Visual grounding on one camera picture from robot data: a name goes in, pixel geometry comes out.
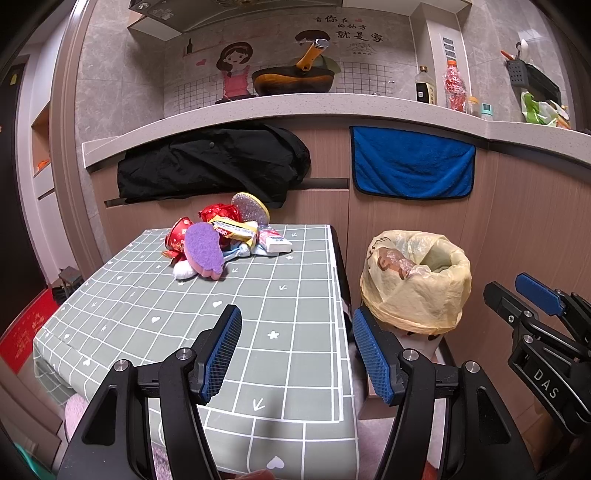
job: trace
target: door frame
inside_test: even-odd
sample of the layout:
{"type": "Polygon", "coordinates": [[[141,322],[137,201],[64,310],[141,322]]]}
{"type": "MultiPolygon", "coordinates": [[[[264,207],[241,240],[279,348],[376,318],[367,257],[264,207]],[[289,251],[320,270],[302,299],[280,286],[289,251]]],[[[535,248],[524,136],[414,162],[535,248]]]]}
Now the door frame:
{"type": "Polygon", "coordinates": [[[86,29],[97,0],[77,0],[57,54],[51,86],[49,137],[57,204],[70,247],[83,278],[102,265],[80,184],[74,130],[76,80],[86,29]]]}

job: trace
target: white countertop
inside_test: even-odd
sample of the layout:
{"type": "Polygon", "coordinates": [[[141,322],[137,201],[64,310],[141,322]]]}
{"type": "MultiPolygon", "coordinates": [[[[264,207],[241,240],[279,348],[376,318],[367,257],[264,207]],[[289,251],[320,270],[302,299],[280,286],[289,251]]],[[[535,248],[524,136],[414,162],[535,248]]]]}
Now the white countertop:
{"type": "Polygon", "coordinates": [[[355,116],[406,121],[490,141],[548,151],[591,167],[591,135],[517,122],[489,122],[447,108],[400,98],[355,93],[298,93],[210,105],[144,125],[119,137],[83,144],[86,168],[152,140],[228,122],[303,115],[355,116]]]}

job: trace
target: door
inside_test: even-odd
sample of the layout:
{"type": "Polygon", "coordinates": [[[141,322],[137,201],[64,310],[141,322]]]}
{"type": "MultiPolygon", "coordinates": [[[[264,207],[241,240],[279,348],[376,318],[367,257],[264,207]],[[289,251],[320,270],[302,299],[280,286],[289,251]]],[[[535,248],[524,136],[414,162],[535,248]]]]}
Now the door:
{"type": "Polygon", "coordinates": [[[22,214],[15,156],[18,92],[24,64],[12,67],[0,84],[0,336],[47,287],[22,214]]]}

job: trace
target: snack wrapper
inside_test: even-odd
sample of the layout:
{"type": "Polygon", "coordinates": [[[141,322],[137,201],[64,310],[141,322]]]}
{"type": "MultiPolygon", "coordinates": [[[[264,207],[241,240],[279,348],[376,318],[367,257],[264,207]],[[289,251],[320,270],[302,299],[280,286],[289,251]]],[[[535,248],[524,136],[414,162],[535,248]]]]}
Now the snack wrapper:
{"type": "Polygon", "coordinates": [[[231,218],[216,215],[208,223],[211,223],[213,229],[220,235],[225,238],[240,240],[246,243],[250,249],[256,244],[258,236],[258,225],[256,222],[241,223],[231,218]]]}

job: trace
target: wall shelf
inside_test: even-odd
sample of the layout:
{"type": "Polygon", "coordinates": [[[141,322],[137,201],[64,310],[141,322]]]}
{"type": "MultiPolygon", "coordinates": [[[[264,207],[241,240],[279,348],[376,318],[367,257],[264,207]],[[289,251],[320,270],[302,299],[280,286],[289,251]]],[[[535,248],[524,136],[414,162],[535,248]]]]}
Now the wall shelf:
{"type": "Polygon", "coordinates": [[[31,124],[31,146],[33,148],[33,176],[41,172],[49,163],[39,168],[39,164],[44,160],[51,162],[49,151],[49,108],[50,102],[47,102],[41,113],[37,115],[35,121],[31,124]]]}

